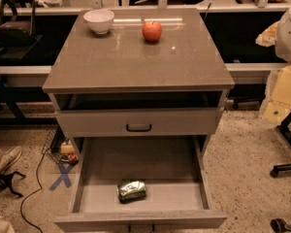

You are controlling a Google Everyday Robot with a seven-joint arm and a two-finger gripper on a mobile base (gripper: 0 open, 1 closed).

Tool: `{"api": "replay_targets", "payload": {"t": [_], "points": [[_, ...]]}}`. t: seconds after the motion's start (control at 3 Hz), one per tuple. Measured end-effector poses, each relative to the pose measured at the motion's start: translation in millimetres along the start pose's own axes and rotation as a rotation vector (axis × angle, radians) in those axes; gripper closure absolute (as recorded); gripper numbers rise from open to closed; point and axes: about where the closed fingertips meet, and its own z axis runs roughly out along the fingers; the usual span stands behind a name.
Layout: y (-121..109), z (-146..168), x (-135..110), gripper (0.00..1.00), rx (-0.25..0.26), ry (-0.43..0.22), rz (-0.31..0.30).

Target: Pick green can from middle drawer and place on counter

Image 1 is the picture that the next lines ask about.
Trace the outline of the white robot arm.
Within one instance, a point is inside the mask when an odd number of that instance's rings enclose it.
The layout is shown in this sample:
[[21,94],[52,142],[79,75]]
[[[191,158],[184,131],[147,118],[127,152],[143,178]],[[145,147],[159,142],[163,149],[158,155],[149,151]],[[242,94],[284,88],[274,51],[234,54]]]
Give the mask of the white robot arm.
[[291,62],[291,7],[284,13],[277,25],[275,54]]

